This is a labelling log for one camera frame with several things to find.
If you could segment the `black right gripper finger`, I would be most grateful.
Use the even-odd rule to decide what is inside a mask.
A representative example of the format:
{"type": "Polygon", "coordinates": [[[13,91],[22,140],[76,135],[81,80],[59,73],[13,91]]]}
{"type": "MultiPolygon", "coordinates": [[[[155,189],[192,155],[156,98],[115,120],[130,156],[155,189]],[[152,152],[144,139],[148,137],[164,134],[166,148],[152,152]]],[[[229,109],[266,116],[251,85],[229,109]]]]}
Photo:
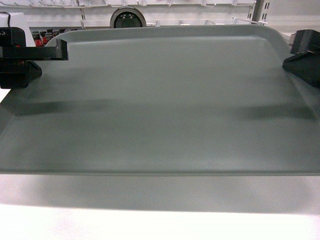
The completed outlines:
{"type": "Polygon", "coordinates": [[[291,57],[282,68],[312,87],[320,86],[320,33],[313,29],[298,30],[291,45],[291,57]]]}

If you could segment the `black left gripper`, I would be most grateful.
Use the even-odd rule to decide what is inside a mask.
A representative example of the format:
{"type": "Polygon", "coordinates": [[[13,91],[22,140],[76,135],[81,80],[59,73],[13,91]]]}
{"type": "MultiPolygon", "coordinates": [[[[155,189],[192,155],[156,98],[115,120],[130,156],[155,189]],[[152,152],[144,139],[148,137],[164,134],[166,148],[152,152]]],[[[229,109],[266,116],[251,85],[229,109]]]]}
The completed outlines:
{"type": "Polygon", "coordinates": [[[68,43],[57,39],[55,46],[27,47],[26,35],[18,27],[0,28],[0,88],[24,89],[42,76],[36,61],[67,61],[68,43]]]}

